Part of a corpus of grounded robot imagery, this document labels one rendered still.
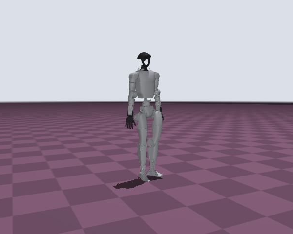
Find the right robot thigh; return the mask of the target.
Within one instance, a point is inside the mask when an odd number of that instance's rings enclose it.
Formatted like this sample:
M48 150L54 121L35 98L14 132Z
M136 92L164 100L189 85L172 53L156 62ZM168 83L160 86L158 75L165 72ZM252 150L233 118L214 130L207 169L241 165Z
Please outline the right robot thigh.
M134 115L135 121L138 122L137 129L139 135L140 147L145 146L147 148L147 117L144 110L137 112Z

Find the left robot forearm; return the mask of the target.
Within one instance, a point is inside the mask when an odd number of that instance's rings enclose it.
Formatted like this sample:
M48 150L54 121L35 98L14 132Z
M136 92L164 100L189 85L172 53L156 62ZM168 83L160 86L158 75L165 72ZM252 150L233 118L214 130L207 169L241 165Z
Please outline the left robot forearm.
M160 94L155 96L154 99L155 99L156 110L160 111L160 107L161 107Z

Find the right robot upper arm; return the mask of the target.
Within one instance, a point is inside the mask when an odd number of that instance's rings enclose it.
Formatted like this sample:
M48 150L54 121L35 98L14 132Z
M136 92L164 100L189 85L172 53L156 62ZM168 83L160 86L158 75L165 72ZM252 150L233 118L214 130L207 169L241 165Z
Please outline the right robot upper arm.
M129 92L133 92L133 98L137 97L137 92L135 91L136 79L138 78L139 72L134 72L129 74Z

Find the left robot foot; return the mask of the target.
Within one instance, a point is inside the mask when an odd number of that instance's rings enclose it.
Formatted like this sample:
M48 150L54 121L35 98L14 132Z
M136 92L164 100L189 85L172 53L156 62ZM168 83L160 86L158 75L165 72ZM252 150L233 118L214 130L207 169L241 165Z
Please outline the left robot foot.
M156 170L150 171L150 169L147 171L147 175L156 176L156 177L163 176L161 173L157 172Z

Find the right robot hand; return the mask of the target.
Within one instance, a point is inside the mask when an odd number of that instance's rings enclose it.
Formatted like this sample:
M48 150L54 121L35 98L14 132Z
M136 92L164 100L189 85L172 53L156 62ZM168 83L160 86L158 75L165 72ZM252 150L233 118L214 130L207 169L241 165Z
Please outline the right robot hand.
M127 128L132 128L133 129L133 123L134 123L134 125L136 126L136 124L135 124L135 122L134 122L134 120L133 120L133 111L132 111L132 115L128 115L127 114L127 119L126 119L126 125L127 125ZM125 127L126 127L126 125L125 125ZM129 127L128 127L129 126ZM131 127L130 127L131 126Z

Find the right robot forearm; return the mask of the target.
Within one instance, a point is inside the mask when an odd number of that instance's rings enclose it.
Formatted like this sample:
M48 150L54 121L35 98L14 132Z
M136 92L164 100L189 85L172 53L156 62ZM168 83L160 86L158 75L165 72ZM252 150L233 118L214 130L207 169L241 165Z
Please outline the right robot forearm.
M128 104L129 104L129 106L128 106L128 115L132 115L132 111L134 110L134 101L135 101L135 99L132 98L132 96L133 96L133 92L130 91L129 95L128 95Z

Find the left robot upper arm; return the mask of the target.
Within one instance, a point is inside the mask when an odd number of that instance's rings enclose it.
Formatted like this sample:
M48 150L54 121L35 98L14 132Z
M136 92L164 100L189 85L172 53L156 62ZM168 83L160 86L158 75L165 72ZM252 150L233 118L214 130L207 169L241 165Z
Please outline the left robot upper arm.
M159 89L157 89L157 87L159 85L159 77L160 77L160 75L157 72L154 72L154 73L155 73L155 92L154 92L154 95L157 96L161 92Z

